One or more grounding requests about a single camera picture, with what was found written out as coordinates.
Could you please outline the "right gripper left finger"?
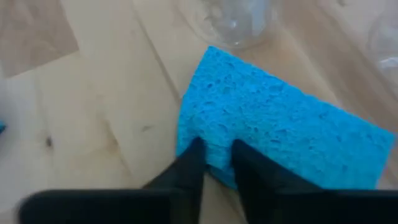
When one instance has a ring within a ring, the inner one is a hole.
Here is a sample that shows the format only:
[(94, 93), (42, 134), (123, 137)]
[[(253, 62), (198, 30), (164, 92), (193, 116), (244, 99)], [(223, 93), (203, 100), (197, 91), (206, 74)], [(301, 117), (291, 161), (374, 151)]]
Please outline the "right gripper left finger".
[(166, 194), (168, 224), (198, 224), (203, 195), (206, 146), (202, 138), (195, 138), (181, 155), (157, 177), (143, 186)]

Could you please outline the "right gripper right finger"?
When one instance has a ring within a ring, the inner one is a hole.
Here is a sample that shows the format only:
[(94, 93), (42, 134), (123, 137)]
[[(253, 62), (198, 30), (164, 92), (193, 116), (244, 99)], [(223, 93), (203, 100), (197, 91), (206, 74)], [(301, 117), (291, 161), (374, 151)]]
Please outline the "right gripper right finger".
[(249, 224), (302, 224), (304, 195), (322, 189), (236, 139), (231, 146), (239, 198)]

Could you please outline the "blue cellulose sponge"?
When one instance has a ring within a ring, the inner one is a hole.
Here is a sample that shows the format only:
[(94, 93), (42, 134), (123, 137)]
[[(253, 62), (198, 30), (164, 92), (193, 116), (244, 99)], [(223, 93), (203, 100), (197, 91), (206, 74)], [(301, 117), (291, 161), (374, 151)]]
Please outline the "blue cellulose sponge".
[(182, 98), (176, 154), (196, 137), (210, 172), (231, 188), (236, 139), (326, 189), (375, 189), (394, 145), (391, 132), (216, 47)]

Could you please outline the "clear plastic pump bottle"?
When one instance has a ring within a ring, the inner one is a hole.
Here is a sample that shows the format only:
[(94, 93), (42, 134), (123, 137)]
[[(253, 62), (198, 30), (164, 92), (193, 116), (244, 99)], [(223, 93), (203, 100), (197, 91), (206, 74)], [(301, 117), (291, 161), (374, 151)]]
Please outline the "clear plastic pump bottle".
[(398, 75), (398, 19), (379, 16), (369, 30), (366, 47), (382, 73)]
[(193, 28), (205, 41), (245, 49), (270, 38), (278, 0), (193, 0)]

